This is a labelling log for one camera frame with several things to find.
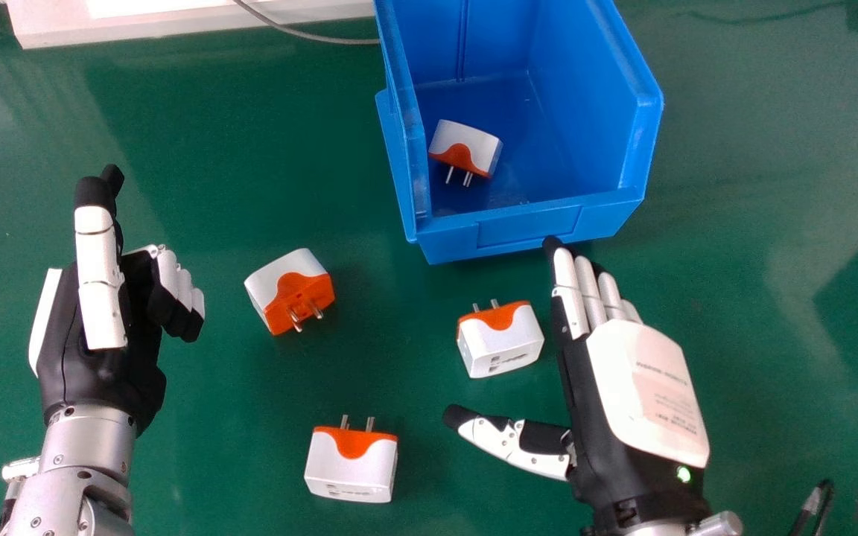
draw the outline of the robotic hand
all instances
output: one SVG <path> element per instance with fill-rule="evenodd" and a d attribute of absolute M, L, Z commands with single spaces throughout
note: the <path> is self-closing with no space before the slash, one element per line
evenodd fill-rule
<path fill-rule="evenodd" d="M 133 534 L 134 439 L 164 403 L 161 333 L 197 339 L 204 295 L 174 252 L 122 255 L 115 165 L 75 191 L 76 262 L 45 275 L 28 364 L 47 425 L 42 454 L 2 468 L 0 536 Z"/>
<path fill-rule="evenodd" d="M 552 325 L 571 428 L 459 405 L 443 421 L 511 465 L 568 481 L 596 536 L 739 536 L 702 496 L 711 449 L 684 353 L 641 322 L 615 279 L 549 237 Z"/>

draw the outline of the orange and white plug adapter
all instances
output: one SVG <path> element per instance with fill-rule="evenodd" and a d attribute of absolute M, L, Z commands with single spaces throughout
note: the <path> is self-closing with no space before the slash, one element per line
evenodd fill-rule
<path fill-rule="evenodd" d="M 391 501 L 398 439 L 372 431 L 373 421 L 367 418 L 366 430 L 350 430 L 344 415 L 338 428 L 313 429 L 303 471 L 313 495 L 355 503 Z"/>
<path fill-rule="evenodd" d="M 333 279 L 306 248 L 292 251 L 244 279 L 253 308 L 273 335 L 303 331 L 303 320 L 323 318 L 336 301 Z"/>
<path fill-rule="evenodd" d="M 528 301 L 514 301 L 479 310 L 459 319 L 456 344 L 469 377 L 489 377 L 534 363 L 545 342 L 535 310 Z"/>
<path fill-rule="evenodd" d="M 453 170 L 459 168 L 465 172 L 464 187 L 472 184 L 476 174 L 491 179 L 499 155 L 501 140 L 498 137 L 448 119 L 439 119 L 429 144 L 429 156 L 449 164 L 445 183 L 449 184 Z"/>

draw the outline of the green tabletop surface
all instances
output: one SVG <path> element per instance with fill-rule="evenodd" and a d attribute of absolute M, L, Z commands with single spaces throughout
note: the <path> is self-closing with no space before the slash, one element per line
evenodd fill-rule
<path fill-rule="evenodd" d="M 646 201 L 582 251 L 687 355 L 711 437 L 705 495 L 786 534 L 836 482 L 825 534 L 858 535 L 858 2 L 624 0 L 664 90 Z M 372 20 L 314 26 L 372 35 Z M 269 28 L 22 51 L 0 9 L 0 467 L 44 432 L 28 334 L 45 269 L 74 257 L 72 192 L 124 170 L 126 247 L 166 243 L 207 295 L 200 340 L 167 339 L 163 410 L 136 445 L 147 535 L 576 535 L 568 485 L 443 427 L 450 403 L 569 424 L 541 359 L 469 380 L 456 321 L 528 299 L 541 252 L 429 266 L 402 234 L 375 47 Z M 243 281 L 309 247 L 337 302 L 273 338 Z M 388 505 L 310 495 L 312 428 L 399 437 Z M 4 493 L 0 482 L 0 505 Z"/>

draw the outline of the metal forearm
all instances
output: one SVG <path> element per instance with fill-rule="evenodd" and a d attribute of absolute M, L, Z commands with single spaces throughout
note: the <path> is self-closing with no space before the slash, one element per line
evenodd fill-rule
<path fill-rule="evenodd" d="M 128 475 L 134 421 L 112 407 L 78 404 L 48 421 L 42 455 L 4 466 L 9 536 L 130 535 Z"/>

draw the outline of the blue plastic bin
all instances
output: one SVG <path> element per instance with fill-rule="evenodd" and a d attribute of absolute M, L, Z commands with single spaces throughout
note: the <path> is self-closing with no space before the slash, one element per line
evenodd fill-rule
<path fill-rule="evenodd" d="M 430 264 L 610 237 L 644 198 L 664 96 L 610 0 L 375 0 L 375 96 L 406 238 Z M 503 140 L 445 184 L 439 119 Z"/>

